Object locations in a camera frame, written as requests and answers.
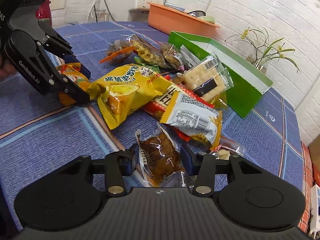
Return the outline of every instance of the transparent plastic bag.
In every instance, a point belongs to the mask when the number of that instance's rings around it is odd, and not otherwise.
[[[99,63],[104,63],[110,61],[112,63],[123,62],[127,57],[129,57],[134,50],[128,41],[116,40],[106,51],[107,56],[99,61]]]
[[[139,166],[144,181],[153,187],[162,185],[164,179],[175,172],[184,171],[181,164],[180,152],[169,134],[158,124],[160,134],[149,136],[141,141],[141,130],[137,130],[135,137],[139,144]]]
[[[201,63],[181,76],[184,86],[211,102],[220,93],[233,87],[228,70],[215,54],[207,56]]]
[[[183,71],[184,64],[180,51],[173,44],[159,42],[160,50],[165,60],[176,70]]]
[[[137,52],[140,58],[152,65],[157,65],[161,68],[167,68],[161,51],[155,46],[152,46],[144,38],[138,37],[137,35],[132,35],[129,37],[129,42],[134,46],[134,50]]]
[[[227,137],[221,136],[220,144],[210,154],[217,156],[219,159],[229,159],[232,154],[237,154],[242,157],[246,155],[247,149],[240,143],[235,142]]]

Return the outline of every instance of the cardboard box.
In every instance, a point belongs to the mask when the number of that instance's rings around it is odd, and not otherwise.
[[[320,134],[308,146],[313,165],[320,170]]]
[[[260,70],[214,39],[171,32],[168,42],[178,48],[185,45],[200,60],[215,52],[228,69],[234,84],[233,88],[226,91],[227,103],[242,118],[247,116],[273,84]]]

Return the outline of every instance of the nutrition label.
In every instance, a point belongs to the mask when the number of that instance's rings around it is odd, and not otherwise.
[[[202,131],[206,131],[210,125],[210,120],[186,110],[177,110],[173,121],[184,127],[195,128]]]

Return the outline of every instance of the potato chip bag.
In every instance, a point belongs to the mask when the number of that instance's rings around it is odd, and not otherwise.
[[[60,74],[66,75],[70,78],[76,85],[78,85],[82,90],[86,91],[90,86],[90,82],[85,75],[80,73],[81,63],[68,63],[56,67]],[[70,106],[75,104],[76,101],[64,92],[59,93],[59,100],[65,106]]]
[[[114,69],[88,87],[91,99],[97,99],[108,127],[118,127],[129,114],[162,95],[170,82],[144,66],[128,64]]]

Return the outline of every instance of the red object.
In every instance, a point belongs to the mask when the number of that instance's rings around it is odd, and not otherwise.
[[[318,184],[318,186],[320,186],[320,172],[314,164],[312,164],[312,165],[313,165],[313,178],[314,178],[316,184]]]
[[[51,10],[50,10],[50,0],[45,0],[42,5],[36,11],[36,17],[38,19],[42,18],[49,18],[50,19],[50,26],[52,27],[52,17],[51,17]]]

